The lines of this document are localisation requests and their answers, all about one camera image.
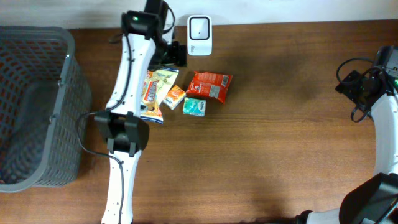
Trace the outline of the yellow snack bag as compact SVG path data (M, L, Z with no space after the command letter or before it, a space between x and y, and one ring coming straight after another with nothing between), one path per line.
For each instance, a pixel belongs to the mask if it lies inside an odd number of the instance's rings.
M169 67L147 71L141 94L140 118L142 120L158 124L164 123L160 105L172 88L178 73L179 70Z

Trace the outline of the orange tissue pack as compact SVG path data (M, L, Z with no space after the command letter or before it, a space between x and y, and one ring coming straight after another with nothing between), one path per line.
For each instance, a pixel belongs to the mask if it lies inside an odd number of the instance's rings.
M163 103L171 110L174 110L185 97L186 92L183 91L178 85L175 85L166 94Z

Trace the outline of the red snack bag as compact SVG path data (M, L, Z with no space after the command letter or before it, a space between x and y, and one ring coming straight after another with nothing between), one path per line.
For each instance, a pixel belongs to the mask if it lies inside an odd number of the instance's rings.
M188 95L215 98L225 104L232 75L194 71L194 76L186 90Z

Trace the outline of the teal tissue pack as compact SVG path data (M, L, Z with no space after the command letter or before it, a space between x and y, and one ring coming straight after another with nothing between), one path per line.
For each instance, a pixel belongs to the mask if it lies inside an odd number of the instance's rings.
M183 114L204 117L206 110L206 101L196 98L184 99Z

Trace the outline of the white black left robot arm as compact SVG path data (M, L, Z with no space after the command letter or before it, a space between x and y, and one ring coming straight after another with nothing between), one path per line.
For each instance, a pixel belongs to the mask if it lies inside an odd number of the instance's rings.
M103 111L93 114L106 141L110 173L102 223L132 223L136 167L149 140L141 118L142 91L148 71L164 65L183 67L186 45L174 40L174 12L165 1L147 1L143 10L121 15L122 55L113 93Z

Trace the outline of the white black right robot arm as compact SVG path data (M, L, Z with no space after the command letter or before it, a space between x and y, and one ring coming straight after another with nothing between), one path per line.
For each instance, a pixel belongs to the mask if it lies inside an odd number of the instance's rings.
M335 90L355 107L351 116L373 121L376 161L372 178L348 193L339 208L325 212L306 210L293 223L397 223L397 47L382 46L363 73L353 70L338 79Z

